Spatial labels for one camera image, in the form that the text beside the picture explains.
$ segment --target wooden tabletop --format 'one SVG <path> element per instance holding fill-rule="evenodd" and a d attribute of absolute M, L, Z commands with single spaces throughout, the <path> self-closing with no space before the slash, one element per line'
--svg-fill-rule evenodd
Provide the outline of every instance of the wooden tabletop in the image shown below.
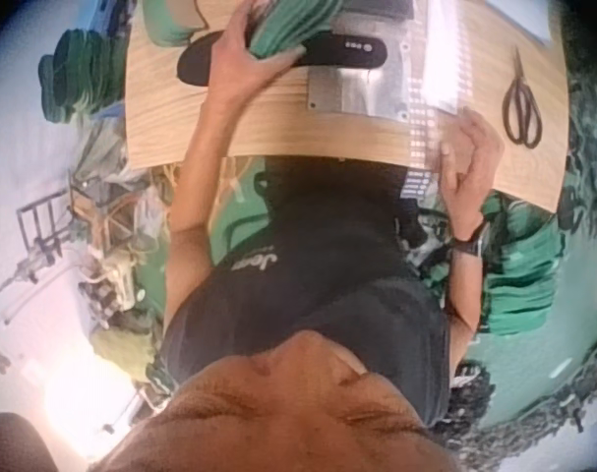
<path fill-rule="evenodd" d="M 209 30 L 223 30 L 238 0 L 199 0 Z M 425 0 L 417 11 L 425 12 Z M 461 102 L 481 112 L 506 141 L 506 154 L 495 188 L 555 212 L 565 175 L 568 93 L 560 17 L 552 14 L 553 43 L 544 46 L 478 1 L 459 2 L 467 31 L 471 94 Z M 513 50 L 518 46 L 525 77 L 539 104 L 543 140 L 534 150 L 506 137 L 502 101 L 514 78 Z M 412 49 L 421 51 L 416 43 Z M 182 48 L 161 48 L 147 35 L 142 6 L 133 20 L 126 84 L 130 162 L 143 168 L 183 159 L 197 124 L 205 88 L 181 83 L 176 64 Z M 422 61 L 412 64 L 422 78 Z M 410 156 L 410 127 L 389 120 L 307 109 L 307 69 L 293 69 L 250 105 L 237 128 L 229 154 L 315 155 L 363 159 L 432 168 Z M 458 163 L 467 165 L 466 156 Z"/>

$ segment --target paper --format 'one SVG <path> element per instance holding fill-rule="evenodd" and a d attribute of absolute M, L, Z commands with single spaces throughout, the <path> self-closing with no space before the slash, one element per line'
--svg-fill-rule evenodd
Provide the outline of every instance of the paper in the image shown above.
<path fill-rule="evenodd" d="M 552 42 L 549 0 L 486 0 L 545 44 Z"/>
<path fill-rule="evenodd" d="M 460 25 L 455 2 L 430 0 L 422 94 L 425 102 L 456 113 L 459 99 Z"/>

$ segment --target metal plate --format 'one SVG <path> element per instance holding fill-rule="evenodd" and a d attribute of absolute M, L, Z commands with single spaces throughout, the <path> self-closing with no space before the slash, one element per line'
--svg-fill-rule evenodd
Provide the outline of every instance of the metal plate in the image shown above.
<path fill-rule="evenodd" d="M 380 38 L 388 48 L 388 60 L 383 67 L 373 70 L 310 68 L 310 109 L 407 123 L 411 77 L 411 42 L 407 23 L 343 12 L 334 20 L 333 31 Z M 349 47 L 361 45 L 349 44 Z"/>

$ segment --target black scissors handle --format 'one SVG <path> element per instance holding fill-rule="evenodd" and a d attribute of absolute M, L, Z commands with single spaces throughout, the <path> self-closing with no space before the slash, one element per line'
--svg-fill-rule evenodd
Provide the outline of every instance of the black scissors handle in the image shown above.
<path fill-rule="evenodd" d="M 516 145 L 524 145 L 528 149 L 536 148 L 543 138 L 543 119 L 538 108 L 532 89 L 523 77 L 523 65 L 521 64 L 518 49 L 515 51 L 516 77 L 504 97 L 502 107 L 504 115 L 504 126 L 507 137 Z M 510 123 L 510 109 L 512 105 L 516 108 L 516 124 L 518 133 L 512 130 Z M 530 131 L 534 128 L 534 139 L 530 141 Z"/>

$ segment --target light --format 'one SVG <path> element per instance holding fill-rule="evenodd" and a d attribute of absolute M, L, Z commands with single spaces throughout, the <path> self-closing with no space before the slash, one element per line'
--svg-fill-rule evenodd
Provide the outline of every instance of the light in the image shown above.
<path fill-rule="evenodd" d="M 84 349 L 52 376 L 46 387 L 45 411 L 69 445 L 93 461 L 129 432 L 128 422 L 118 420 L 135 394 L 123 371 Z M 113 425 L 114 433 L 104 431 L 105 425 Z"/>

